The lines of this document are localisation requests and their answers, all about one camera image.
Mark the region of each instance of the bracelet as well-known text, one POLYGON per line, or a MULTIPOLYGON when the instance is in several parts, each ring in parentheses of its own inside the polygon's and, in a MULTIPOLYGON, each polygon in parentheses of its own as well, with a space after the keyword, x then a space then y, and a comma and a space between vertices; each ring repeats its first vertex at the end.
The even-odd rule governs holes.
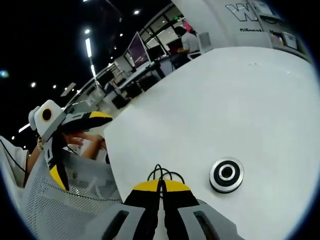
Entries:
POLYGON ((36 141, 36 147, 39 149, 40 152, 44 149, 44 145, 42 144, 41 137, 38 137, 36 141))

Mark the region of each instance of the round metal disc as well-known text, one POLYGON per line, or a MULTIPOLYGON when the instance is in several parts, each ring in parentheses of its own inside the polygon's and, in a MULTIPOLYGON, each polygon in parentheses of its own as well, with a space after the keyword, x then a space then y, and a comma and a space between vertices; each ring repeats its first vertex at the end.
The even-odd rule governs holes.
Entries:
POLYGON ((244 179, 245 171, 242 163, 234 157, 224 157, 216 161, 210 170, 210 184, 219 193, 230 193, 236 190, 244 179), (223 176, 223 170, 231 168, 229 177, 223 176))

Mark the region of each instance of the white shirt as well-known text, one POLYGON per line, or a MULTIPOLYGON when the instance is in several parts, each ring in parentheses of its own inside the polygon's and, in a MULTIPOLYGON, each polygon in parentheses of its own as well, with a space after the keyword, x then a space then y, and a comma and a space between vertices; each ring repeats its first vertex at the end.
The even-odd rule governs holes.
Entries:
MULTIPOLYGON (((26 169, 26 162, 29 156, 28 150, 23 150, 21 147, 14 146, 11 142, 0 136, 0 140, 4 146, 22 169, 26 169)), ((12 160, 6 149, 0 142, 0 168, 2 177, 7 187, 9 196, 14 206, 19 209, 20 200, 23 195, 23 184, 25 180, 25 172, 22 171, 17 164, 12 160)))
POLYGON ((197 37, 191 34, 190 32, 186 32, 181 37, 181 41, 182 41, 183 49, 189 50, 189 53, 200 51, 197 37))

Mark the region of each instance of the desk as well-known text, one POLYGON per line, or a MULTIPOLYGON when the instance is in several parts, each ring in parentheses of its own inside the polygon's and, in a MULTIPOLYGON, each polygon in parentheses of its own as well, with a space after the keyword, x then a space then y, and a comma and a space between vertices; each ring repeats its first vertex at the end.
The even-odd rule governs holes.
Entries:
MULTIPOLYGON (((156 164, 246 240, 282 240, 312 203, 320 173, 320 89, 312 66, 260 47, 218 48, 177 69, 104 130, 123 200, 156 164), (211 166, 234 157, 244 180, 215 192, 211 166)), ((154 239, 165 239, 162 228, 154 239)))
POLYGON ((128 85, 129 83, 131 83, 133 80, 135 80, 136 78, 139 78, 141 75, 145 74, 146 72, 151 70, 151 67, 153 67, 155 65, 155 62, 151 62, 150 64, 148 64, 145 67, 140 67, 136 72, 134 72, 131 76, 129 76, 126 81, 124 83, 122 83, 118 89, 122 89, 124 88, 126 85, 128 85))

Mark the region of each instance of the robot camera eye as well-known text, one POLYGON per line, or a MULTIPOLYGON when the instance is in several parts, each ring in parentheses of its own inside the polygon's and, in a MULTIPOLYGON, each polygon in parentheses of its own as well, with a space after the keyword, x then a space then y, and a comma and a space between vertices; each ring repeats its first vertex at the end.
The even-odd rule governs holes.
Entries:
POLYGON ((52 116, 52 112, 49 108, 45 108, 43 111, 42 111, 42 120, 44 122, 48 122, 50 119, 51 119, 51 116, 52 116))

